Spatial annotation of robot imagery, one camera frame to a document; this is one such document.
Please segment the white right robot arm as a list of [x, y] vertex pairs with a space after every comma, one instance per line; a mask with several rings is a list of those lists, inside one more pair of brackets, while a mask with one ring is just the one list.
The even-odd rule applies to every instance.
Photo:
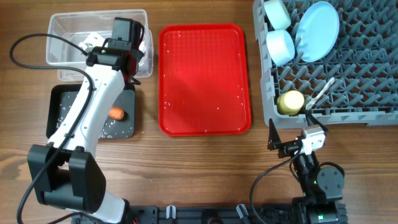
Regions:
[[333, 162], [320, 163], [315, 151], [325, 145], [328, 129], [307, 110], [307, 127], [293, 141], [282, 142], [273, 120], [269, 120], [268, 149], [278, 157], [289, 157], [289, 169], [299, 182], [302, 197], [291, 204], [265, 205], [262, 214], [270, 223], [344, 224], [348, 223], [343, 198], [344, 169]]

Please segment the white plastic spoon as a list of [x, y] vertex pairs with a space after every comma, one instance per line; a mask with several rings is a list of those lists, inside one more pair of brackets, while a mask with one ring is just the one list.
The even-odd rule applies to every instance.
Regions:
[[305, 109], [306, 110], [310, 110], [314, 104], [321, 98], [321, 96], [332, 86], [332, 84], [335, 82], [335, 78], [332, 77], [330, 78], [329, 81], [327, 81], [326, 85], [321, 89], [321, 91], [319, 92], [319, 94], [312, 98], [306, 105], [305, 105]]

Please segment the light blue rice bowl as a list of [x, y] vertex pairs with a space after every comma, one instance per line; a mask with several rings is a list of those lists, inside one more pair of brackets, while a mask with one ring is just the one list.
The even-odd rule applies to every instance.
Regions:
[[272, 61], [282, 66], [295, 56], [295, 45], [286, 30], [270, 31], [266, 36], [266, 44]]

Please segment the yellow plastic cup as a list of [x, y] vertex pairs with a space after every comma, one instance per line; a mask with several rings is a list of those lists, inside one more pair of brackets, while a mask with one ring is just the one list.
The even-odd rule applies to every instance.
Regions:
[[305, 103], [304, 95], [297, 90], [283, 93], [277, 99], [277, 110], [283, 115], [296, 115]]

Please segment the mint green bowl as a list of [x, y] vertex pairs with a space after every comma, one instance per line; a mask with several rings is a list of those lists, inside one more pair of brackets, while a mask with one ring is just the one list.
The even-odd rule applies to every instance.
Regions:
[[287, 29], [291, 25], [290, 15], [281, 0], [265, 1], [264, 10], [274, 30]]

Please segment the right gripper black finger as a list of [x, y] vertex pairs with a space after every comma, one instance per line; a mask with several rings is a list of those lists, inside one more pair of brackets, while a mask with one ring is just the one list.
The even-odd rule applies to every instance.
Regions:
[[328, 129], [319, 122], [312, 114], [309, 112], [309, 110], [305, 110], [305, 119], [307, 121], [308, 126], [313, 126], [313, 125], [319, 125], [319, 127], [322, 128], [325, 134], [328, 134]]
[[280, 140], [277, 129], [274, 125], [272, 118], [270, 118], [269, 119], [269, 139], [268, 139], [267, 148], [270, 151], [273, 151], [273, 150], [279, 149], [281, 144], [282, 144], [282, 142]]

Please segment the orange carrot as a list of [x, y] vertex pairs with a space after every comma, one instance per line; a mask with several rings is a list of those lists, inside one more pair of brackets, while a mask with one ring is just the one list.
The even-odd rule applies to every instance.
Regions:
[[114, 120], [122, 120], [124, 115], [124, 110], [119, 107], [112, 107], [108, 113], [108, 117]]

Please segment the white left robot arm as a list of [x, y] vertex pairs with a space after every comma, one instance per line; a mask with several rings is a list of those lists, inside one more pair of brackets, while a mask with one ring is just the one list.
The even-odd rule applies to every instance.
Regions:
[[87, 54], [85, 78], [66, 118], [46, 145], [34, 144], [27, 156], [31, 189], [40, 204], [94, 222], [136, 222], [129, 202], [106, 190], [95, 151], [116, 98], [137, 82], [143, 36], [140, 22], [117, 17], [111, 38]]

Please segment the white paper napkin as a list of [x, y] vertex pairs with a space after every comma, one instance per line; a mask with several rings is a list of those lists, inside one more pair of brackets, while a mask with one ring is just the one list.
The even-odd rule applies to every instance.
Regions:
[[[101, 46], [104, 41], [105, 41], [105, 38], [102, 37], [101, 35], [99, 35], [99, 33], [91, 32], [84, 41], [82, 41], [78, 44], [78, 46], [81, 49], [83, 49], [85, 52], [90, 52], [93, 47]], [[147, 59], [147, 56], [146, 56], [147, 47], [146, 47], [145, 40], [143, 40], [140, 43], [139, 50], [144, 54], [143, 58], [139, 62], [139, 65], [142, 66], [145, 64], [146, 59]]]

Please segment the large light blue plate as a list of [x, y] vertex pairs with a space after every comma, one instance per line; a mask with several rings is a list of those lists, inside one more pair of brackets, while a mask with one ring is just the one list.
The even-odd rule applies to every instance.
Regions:
[[336, 9], [326, 1], [310, 6], [302, 16], [295, 40], [296, 49], [303, 53], [304, 62], [315, 62], [325, 57], [336, 43], [340, 18]]

